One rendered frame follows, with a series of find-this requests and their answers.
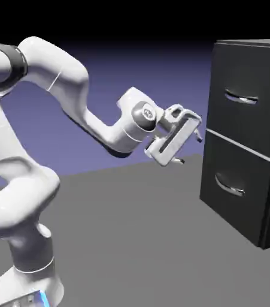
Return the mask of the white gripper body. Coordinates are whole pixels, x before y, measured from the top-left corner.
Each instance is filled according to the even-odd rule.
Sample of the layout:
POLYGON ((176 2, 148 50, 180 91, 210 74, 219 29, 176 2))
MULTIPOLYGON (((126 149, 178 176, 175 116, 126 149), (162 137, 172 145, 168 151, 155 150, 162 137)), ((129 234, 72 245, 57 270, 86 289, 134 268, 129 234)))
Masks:
POLYGON ((173 157, 202 123, 201 117, 188 109, 182 110, 176 118, 169 114, 165 119, 169 119, 171 124, 169 133, 163 137, 154 136, 153 141, 144 150, 148 157, 161 166, 167 166, 172 162, 173 157))

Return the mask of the dark grey drawer front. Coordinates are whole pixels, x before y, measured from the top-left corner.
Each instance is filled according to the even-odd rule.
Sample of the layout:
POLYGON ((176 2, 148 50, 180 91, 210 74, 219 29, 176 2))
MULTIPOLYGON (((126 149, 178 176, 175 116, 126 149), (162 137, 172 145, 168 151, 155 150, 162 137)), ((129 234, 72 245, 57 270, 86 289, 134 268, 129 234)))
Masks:
POLYGON ((262 158, 212 132, 205 136, 200 199, 256 246, 260 245, 270 190, 270 159, 262 158), (238 197, 216 183, 243 189, 238 197))
POLYGON ((270 158, 270 47, 214 46, 207 128, 270 158), (225 89, 258 102, 231 101, 225 89))

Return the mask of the dark grey cabinet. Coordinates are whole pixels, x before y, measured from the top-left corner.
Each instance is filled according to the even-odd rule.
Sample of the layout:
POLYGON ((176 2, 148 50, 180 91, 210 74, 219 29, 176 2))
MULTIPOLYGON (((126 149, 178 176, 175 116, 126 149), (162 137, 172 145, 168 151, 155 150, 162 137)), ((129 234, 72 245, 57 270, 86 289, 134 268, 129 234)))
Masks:
POLYGON ((200 198, 270 248, 270 39, 214 45, 200 198))

